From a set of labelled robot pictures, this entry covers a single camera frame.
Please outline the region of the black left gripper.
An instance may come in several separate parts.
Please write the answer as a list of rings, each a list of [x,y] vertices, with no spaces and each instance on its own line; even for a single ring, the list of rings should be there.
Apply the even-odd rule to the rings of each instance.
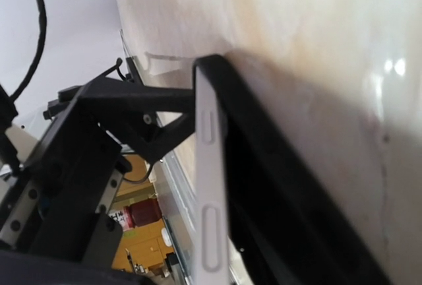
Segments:
[[[112,264],[123,230],[108,212],[131,165],[103,127],[154,164],[194,133],[194,90],[106,77],[81,87],[10,182],[2,249]]]

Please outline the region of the large silver phone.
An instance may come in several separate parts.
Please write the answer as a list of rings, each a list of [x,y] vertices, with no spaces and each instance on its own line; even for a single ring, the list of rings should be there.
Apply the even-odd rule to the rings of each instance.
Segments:
[[[204,67],[195,65],[195,284],[229,284],[224,116]]]

